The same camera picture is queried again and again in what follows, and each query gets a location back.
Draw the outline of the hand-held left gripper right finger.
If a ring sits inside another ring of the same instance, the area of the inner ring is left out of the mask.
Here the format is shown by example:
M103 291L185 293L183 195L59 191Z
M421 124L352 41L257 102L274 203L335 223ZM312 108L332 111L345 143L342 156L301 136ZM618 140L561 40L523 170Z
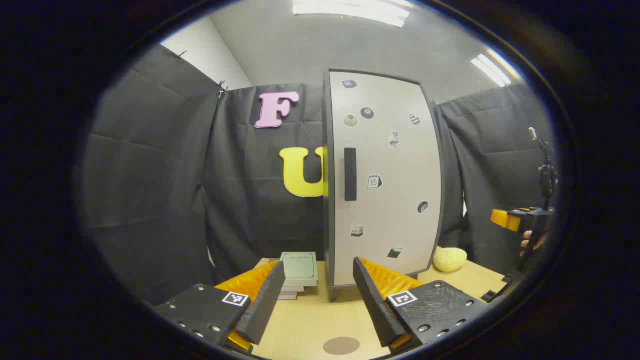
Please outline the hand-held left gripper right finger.
M443 280L423 284L361 257L352 275L381 346L393 355L439 344L490 309Z

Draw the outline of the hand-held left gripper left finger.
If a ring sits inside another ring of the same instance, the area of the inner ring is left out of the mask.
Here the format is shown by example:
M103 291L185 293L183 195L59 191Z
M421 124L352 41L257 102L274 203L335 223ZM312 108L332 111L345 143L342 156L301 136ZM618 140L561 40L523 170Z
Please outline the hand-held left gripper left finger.
M263 339L285 280L284 264L277 260L218 285L192 285L154 312L209 346L251 353Z

